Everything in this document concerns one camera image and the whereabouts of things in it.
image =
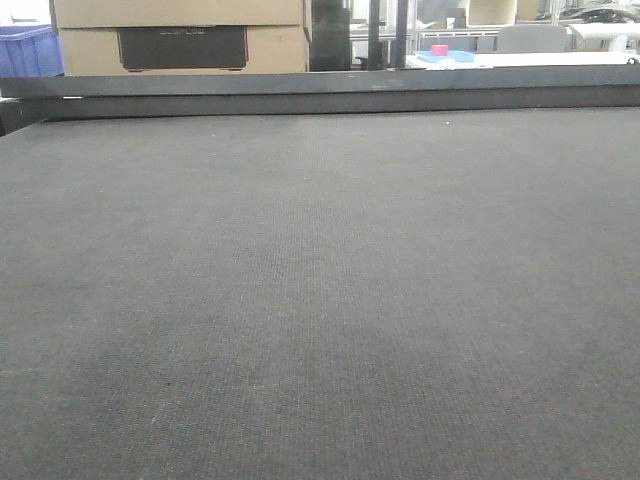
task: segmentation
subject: white wall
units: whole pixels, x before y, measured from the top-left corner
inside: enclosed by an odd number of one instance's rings
[[[11,18],[34,19],[37,23],[51,23],[49,0],[0,0],[0,25],[11,25]]]

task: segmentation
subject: white table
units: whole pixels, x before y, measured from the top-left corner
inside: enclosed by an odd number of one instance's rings
[[[627,52],[564,52],[564,53],[485,53],[476,55],[474,62],[457,63],[444,60],[430,63],[415,55],[407,56],[407,67],[427,70],[449,70],[463,68],[523,67],[543,65],[624,65],[630,60],[638,61],[636,51]]]

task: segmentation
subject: gray metal bar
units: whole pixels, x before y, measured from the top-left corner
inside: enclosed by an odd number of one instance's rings
[[[369,2],[369,58],[368,69],[380,70],[380,0]]]
[[[404,68],[407,57],[407,16],[409,0],[398,0],[398,16],[396,18],[396,43],[393,54],[394,68]]]
[[[24,127],[44,120],[33,109],[24,109],[19,100],[5,100],[0,102],[0,136],[20,130]]]
[[[13,98],[167,95],[303,95],[310,93],[477,90],[640,85],[640,67],[587,65],[486,70],[337,72],[288,75],[193,75],[0,79]]]
[[[635,86],[361,92],[333,95],[88,97],[22,100],[32,118],[387,113],[510,108],[640,106]]]

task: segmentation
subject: cardboard box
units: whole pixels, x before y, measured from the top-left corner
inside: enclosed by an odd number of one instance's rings
[[[191,29],[194,27],[168,29],[169,37],[175,33],[178,38],[177,32],[181,32],[181,35],[190,34]],[[119,35],[116,28],[61,29],[60,40],[69,76],[299,73],[306,72],[309,64],[309,42],[301,25],[246,27],[245,66],[228,68],[127,70],[123,61],[128,52],[126,48],[123,49],[122,31]],[[168,45],[162,48],[171,48],[171,44]]]
[[[61,29],[181,25],[310,28],[310,4],[311,0],[54,0]]]
[[[518,20],[535,20],[539,0],[518,0]]]
[[[513,25],[516,22],[518,0],[469,0],[469,27]]]

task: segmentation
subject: metal frame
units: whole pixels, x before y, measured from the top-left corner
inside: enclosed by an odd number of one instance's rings
[[[32,121],[640,106],[639,87],[634,65],[0,80]]]

